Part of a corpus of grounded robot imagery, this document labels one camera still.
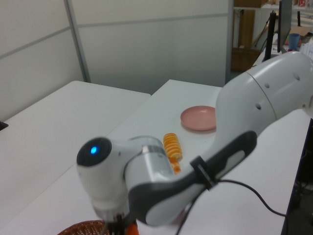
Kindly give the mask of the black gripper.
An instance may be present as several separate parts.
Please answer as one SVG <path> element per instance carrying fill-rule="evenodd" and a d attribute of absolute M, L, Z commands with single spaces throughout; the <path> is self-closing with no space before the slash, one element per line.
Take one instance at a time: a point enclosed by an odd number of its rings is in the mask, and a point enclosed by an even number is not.
<path fill-rule="evenodd" d="M 118 214 L 109 222 L 110 235 L 125 235 L 126 229 L 134 222 L 134 217 L 129 214 Z"/>

